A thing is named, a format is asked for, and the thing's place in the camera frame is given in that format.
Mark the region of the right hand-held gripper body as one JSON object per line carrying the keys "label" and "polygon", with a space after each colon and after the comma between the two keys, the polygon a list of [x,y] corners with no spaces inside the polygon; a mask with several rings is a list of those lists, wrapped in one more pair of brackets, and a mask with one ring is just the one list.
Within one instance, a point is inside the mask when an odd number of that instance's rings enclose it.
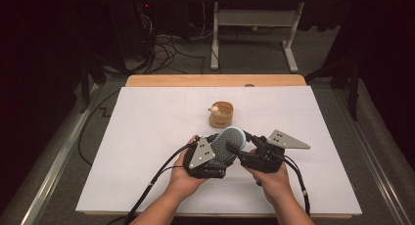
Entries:
{"label": "right hand-held gripper body", "polygon": [[310,146],[289,134],[274,130],[269,137],[261,138],[260,144],[252,144],[256,147],[254,153],[239,152],[241,165],[263,173],[277,172],[282,165],[287,149],[309,150]]}

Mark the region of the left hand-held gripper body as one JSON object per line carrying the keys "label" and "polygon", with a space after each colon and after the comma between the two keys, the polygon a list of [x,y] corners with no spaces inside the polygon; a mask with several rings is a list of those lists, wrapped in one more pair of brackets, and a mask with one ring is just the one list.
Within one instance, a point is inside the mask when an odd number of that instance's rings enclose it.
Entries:
{"label": "left hand-held gripper body", "polygon": [[196,145],[191,147],[186,153],[183,166],[187,173],[194,178],[209,179],[223,178],[226,169],[231,164],[213,163],[211,160],[215,154],[208,143],[207,137],[201,137],[196,141]]}

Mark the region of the person's right hand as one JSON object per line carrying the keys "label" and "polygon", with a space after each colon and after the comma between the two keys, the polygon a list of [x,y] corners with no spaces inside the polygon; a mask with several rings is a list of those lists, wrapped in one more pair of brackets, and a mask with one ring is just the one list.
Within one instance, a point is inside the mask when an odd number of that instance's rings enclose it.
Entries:
{"label": "person's right hand", "polygon": [[272,173],[263,173],[248,167],[247,171],[261,185],[266,199],[275,208],[287,205],[294,198],[285,164],[282,164],[277,172]]}

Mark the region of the person's left hand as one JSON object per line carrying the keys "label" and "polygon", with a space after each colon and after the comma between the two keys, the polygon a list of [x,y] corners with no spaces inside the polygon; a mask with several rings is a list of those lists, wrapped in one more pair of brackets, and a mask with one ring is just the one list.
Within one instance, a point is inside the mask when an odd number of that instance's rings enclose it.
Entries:
{"label": "person's left hand", "polygon": [[185,169],[182,168],[184,157],[188,150],[183,150],[174,163],[171,171],[169,183],[165,193],[172,196],[177,201],[184,201],[192,196],[200,186],[206,182],[206,179],[191,177]]}

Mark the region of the white table mat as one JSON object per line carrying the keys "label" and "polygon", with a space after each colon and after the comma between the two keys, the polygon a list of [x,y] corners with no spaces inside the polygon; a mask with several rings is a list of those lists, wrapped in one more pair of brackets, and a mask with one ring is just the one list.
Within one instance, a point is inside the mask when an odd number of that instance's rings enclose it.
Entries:
{"label": "white table mat", "polygon": [[125,87],[77,204],[88,214],[144,209],[158,197],[169,175],[156,173],[194,135],[213,133],[209,107],[234,107],[234,125],[254,135],[274,130],[310,146],[288,150],[300,167],[290,181],[298,200],[309,195],[312,215],[359,215],[362,210],[330,136],[314,93],[291,87]]}

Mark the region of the black stand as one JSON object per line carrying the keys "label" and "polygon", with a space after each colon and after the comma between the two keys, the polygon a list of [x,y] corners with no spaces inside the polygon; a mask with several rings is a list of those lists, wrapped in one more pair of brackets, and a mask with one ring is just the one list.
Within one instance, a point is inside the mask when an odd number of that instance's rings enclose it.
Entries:
{"label": "black stand", "polygon": [[342,56],[333,62],[325,63],[322,68],[308,74],[306,82],[317,77],[331,76],[330,86],[333,89],[348,87],[347,109],[354,121],[357,117],[359,67],[353,56]]}
{"label": "black stand", "polygon": [[104,64],[95,54],[84,54],[80,61],[81,112],[85,113],[90,103],[89,78],[97,84],[104,84],[107,78],[104,74]]}

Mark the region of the aluminium floor rail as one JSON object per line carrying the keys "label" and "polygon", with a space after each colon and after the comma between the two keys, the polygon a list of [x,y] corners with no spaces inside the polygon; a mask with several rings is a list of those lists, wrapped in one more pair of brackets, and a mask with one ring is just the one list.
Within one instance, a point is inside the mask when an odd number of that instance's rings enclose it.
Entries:
{"label": "aluminium floor rail", "polygon": [[401,200],[396,193],[392,181],[388,178],[386,171],[380,164],[375,153],[373,152],[372,146],[370,145],[368,139],[365,137],[363,129],[358,121],[355,121],[348,108],[347,101],[344,96],[344,93],[341,90],[334,90],[334,94],[338,102],[340,103],[348,122],[352,126],[354,135],[358,139],[358,146],[360,152],[363,155],[363,158],[374,178],[374,181],[377,184],[377,187],[393,217],[393,220],[396,225],[415,225],[409,218],[409,213],[404,208]]}
{"label": "aluminium floor rail", "polygon": [[37,223],[59,183],[74,144],[91,113],[91,106],[96,103],[101,92],[102,87],[94,84],[87,92],[90,97],[87,104],[84,105],[82,100],[75,104],[30,170],[23,182],[23,196],[29,205],[24,210],[23,218],[18,220],[19,225]]}

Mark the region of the white metal desk frame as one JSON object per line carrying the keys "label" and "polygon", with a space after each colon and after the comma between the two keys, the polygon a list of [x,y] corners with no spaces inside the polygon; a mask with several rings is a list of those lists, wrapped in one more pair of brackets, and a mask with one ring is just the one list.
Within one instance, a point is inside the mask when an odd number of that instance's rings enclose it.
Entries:
{"label": "white metal desk frame", "polygon": [[303,2],[297,4],[297,8],[291,11],[266,11],[266,10],[222,10],[218,3],[213,8],[212,44],[210,53],[210,68],[219,69],[219,41],[218,30],[221,26],[267,26],[288,27],[289,37],[281,42],[285,57],[292,73],[298,73],[299,68],[293,54],[292,44],[300,23]]}

